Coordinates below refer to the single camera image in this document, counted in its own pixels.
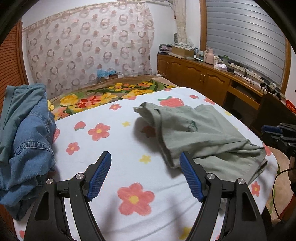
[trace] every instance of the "window blind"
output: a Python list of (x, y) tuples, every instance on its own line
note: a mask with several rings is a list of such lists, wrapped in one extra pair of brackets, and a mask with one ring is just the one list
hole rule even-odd
[(284, 34), (253, 0), (206, 0), (207, 48), (281, 85)]

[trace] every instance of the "metal screw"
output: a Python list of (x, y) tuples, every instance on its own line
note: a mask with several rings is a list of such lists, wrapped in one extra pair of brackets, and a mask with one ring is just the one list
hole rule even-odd
[(46, 184), (52, 184), (54, 180), (52, 178), (46, 180)]
[(84, 175), (83, 175), (83, 173), (78, 173), (75, 177), (77, 179), (82, 179), (84, 177)]
[(244, 180), (241, 179), (241, 178), (239, 178), (239, 179), (237, 180), (237, 182), (238, 182), (240, 185), (243, 185), (243, 184), (244, 184)]
[(208, 179), (214, 179), (214, 178), (215, 178), (215, 175), (212, 174), (212, 173), (208, 173), (208, 174), (207, 174), (207, 178), (208, 178)]

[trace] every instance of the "white wall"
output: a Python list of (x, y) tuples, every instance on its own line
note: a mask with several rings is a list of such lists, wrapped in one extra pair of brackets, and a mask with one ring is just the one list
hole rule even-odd
[(285, 96), (296, 106), (296, 54), (291, 49), (291, 69)]
[(195, 47), (200, 48), (200, 1), (186, 0), (187, 36)]
[[(108, 0), (40, 0), (22, 17), (23, 28), (41, 20), (48, 16), (63, 12), (72, 8), (85, 5), (111, 2)], [(161, 4), (147, 3), (154, 20), (154, 40), (150, 51), (150, 61), (153, 74), (157, 71), (157, 52), (160, 44), (173, 43), (174, 34), (177, 32), (176, 22), (174, 21), (174, 12), (170, 8), (168, 2)], [(23, 37), (22, 48), (25, 69), (29, 83), (33, 83), (29, 62), (27, 60), (26, 42)]]

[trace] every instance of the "white bed sheet with flower pattern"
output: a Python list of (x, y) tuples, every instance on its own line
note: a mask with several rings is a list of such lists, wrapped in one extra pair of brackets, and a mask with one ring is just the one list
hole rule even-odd
[[(56, 181), (72, 178), (92, 163), (103, 151), (109, 151), (112, 165), (97, 198), (90, 203), (96, 222), (106, 241), (126, 240), (185, 240), (197, 217), (201, 204), (190, 192), (180, 169), (166, 166), (153, 128), (133, 111), (143, 102), (156, 105), (193, 108), (200, 104), (213, 105), (253, 144), (262, 141), (241, 121), (204, 95), (189, 88), (174, 88), (124, 99), (77, 113), (58, 120), (54, 137), (57, 172)], [(249, 186), (263, 211), (269, 197), (277, 162), (266, 148), (268, 164)], [(80, 240), (69, 199), (65, 199), (66, 213), (72, 237)], [(15, 221), (20, 240), (26, 217)], [(216, 240), (223, 222), (218, 216), (211, 240)]]

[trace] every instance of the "ring pattern curtain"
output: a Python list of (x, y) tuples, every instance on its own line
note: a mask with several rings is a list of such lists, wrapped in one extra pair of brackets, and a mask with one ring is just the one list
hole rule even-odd
[(151, 74), (154, 23), (145, 3), (115, 2), (71, 9), (24, 29), (35, 83), (49, 98), (97, 83), (98, 69)]

